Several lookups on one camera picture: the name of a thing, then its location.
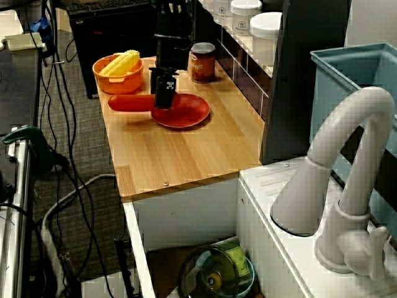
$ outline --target white faucet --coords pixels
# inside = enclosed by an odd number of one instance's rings
[[[344,99],[320,127],[304,164],[272,206],[270,215],[281,229],[302,237],[313,235],[323,215],[332,165],[354,130],[367,120],[342,197],[332,206],[316,242],[318,261],[331,271],[353,271],[373,280],[384,277],[388,231],[380,227],[368,234],[368,203],[394,114],[393,98],[382,88],[363,88]]]

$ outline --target canned food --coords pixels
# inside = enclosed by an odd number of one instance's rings
[[[200,42],[191,48],[190,65],[192,80],[196,83],[209,83],[215,79],[215,46]]]

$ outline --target label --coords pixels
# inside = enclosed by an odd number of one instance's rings
[[[249,21],[247,22],[247,19],[233,19],[233,33],[237,35],[250,35]]]
[[[249,270],[246,257],[244,256],[244,251],[241,248],[238,239],[234,239],[230,242],[225,242],[218,245],[219,248],[225,250],[227,254],[232,258],[233,262],[236,264],[238,274],[239,274],[239,284],[245,284],[251,280],[251,272]],[[225,271],[223,273],[223,280],[230,281],[234,278],[234,272]]]
[[[220,20],[221,19],[230,19],[233,14],[230,11],[230,2],[226,1],[215,1],[213,4],[213,13]]]
[[[214,80],[215,76],[215,57],[198,59],[192,54],[192,80],[198,83],[208,83]]]

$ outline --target dark tile backsplash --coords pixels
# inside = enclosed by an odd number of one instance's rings
[[[221,39],[216,44],[216,60],[256,112],[262,119],[267,120],[267,105],[272,79],[225,29],[221,30]]]
[[[269,95],[270,84],[272,79],[265,73],[265,71],[248,56],[248,73],[256,81],[256,83],[262,88],[262,90]]]
[[[222,28],[222,44],[232,54],[233,58],[244,68],[247,67],[247,52]]]
[[[261,115],[263,91],[259,86],[250,78],[247,72],[239,63],[234,64],[234,83],[248,99],[249,103],[253,106],[255,111]]]
[[[230,53],[222,46],[220,42],[217,42],[216,47],[216,60],[218,60],[219,64],[223,67],[228,76],[233,79],[233,63],[234,58],[230,55]]]
[[[216,60],[234,81],[257,113],[267,119],[271,79],[238,42],[197,2],[195,42],[216,46]]]

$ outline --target white jar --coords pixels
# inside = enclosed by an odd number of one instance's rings
[[[249,23],[252,38],[252,55],[258,64],[273,66],[279,37],[281,12],[265,12],[254,16]]]
[[[232,32],[236,35],[251,35],[249,21],[262,10],[260,0],[233,0],[230,11],[233,13]]]
[[[231,26],[233,14],[230,11],[231,0],[214,0],[213,20],[219,25]]]
[[[213,11],[213,0],[203,0],[203,7],[208,11]]]

